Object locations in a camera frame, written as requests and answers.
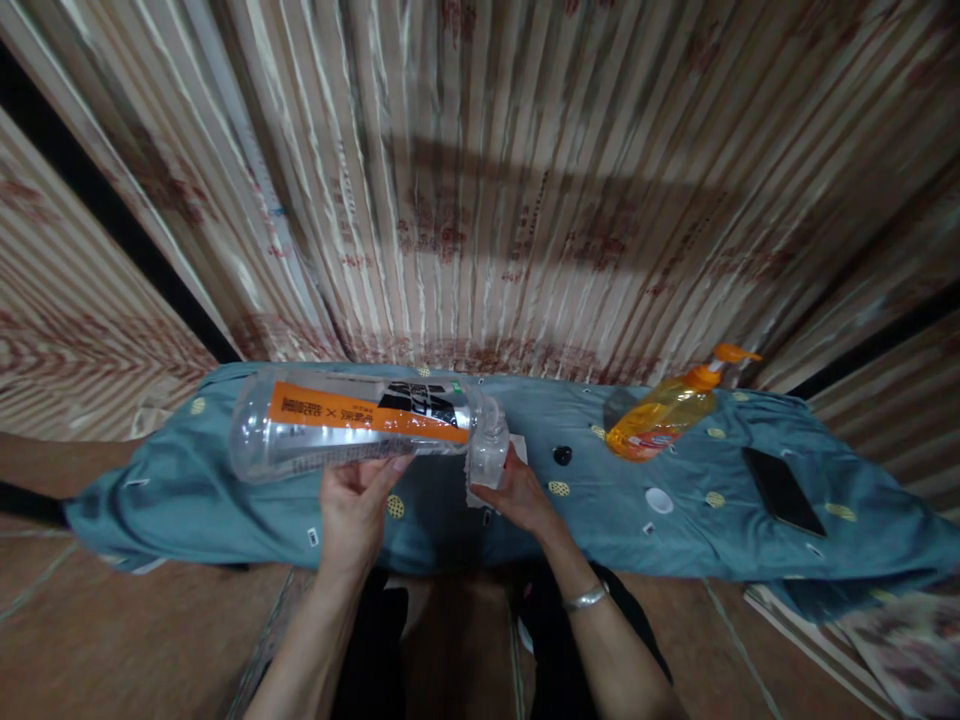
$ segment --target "black phone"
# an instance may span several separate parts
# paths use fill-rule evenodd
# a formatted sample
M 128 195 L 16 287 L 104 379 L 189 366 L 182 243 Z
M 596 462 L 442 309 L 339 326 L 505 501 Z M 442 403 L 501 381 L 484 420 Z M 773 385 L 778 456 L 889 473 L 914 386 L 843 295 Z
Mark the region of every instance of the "black phone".
M 827 537 L 823 523 L 813 512 L 810 501 L 803 494 L 803 489 L 787 463 L 781 458 L 753 448 L 743 449 L 743 459 L 750 468 L 767 512 L 797 530 L 819 538 Z

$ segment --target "orange pump bottle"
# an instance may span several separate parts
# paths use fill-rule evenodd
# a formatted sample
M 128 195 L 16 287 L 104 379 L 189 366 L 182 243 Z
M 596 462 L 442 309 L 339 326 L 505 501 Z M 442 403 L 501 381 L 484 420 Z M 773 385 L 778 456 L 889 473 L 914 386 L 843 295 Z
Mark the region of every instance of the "orange pump bottle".
M 720 382 L 724 363 L 760 360 L 736 345 L 722 343 L 713 349 L 709 365 L 697 365 L 681 377 L 663 380 L 624 415 L 607 433 L 607 446 L 632 462 L 647 462 L 659 455 L 716 407 L 713 388 Z

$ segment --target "striped curtain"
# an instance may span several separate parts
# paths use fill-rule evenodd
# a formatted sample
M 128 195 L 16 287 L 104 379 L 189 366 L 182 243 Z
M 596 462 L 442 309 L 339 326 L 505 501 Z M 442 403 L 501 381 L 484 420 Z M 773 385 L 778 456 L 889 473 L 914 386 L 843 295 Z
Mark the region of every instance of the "striped curtain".
M 836 288 L 956 200 L 951 7 L 8 0 L 0 34 L 244 357 L 653 383 L 870 316 Z
M 152 432 L 215 365 L 0 112 L 0 432 Z
M 960 525 L 960 312 L 810 400 L 860 455 Z
M 768 356 L 756 384 L 773 392 L 795 388 L 956 280 L 960 280 L 958 157 L 900 210 L 850 277 Z M 904 356 L 898 351 L 893 357 Z

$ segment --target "bottle label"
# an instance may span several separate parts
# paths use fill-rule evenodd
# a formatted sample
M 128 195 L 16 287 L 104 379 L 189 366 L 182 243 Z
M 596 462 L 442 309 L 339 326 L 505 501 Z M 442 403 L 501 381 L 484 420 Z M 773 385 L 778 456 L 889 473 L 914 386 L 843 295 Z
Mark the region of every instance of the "bottle label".
M 467 428 L 457 427 L 453 405 L 431 393 L 425 383 L 392 382 L 375 403 L 278 382 L 268 417 L 276 423 L 375 430 L 453 443 L 470 439 Z
M 680 435 L 681 433 L 670 428 L 657 428 L 630 436 L 622 450 L 634 460 L 649 460 L 663 452 Z

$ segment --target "black bottle cap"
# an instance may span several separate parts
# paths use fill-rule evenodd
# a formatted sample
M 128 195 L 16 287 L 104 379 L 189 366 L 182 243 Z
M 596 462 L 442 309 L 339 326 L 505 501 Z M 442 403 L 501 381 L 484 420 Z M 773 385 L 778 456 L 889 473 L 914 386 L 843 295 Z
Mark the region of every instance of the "black bottle cap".
M 553 449 L 553 459 L 556 460 L 557 465 L 569 465 L 573 459 L 573 450 L 566 445 L 555 447 Z

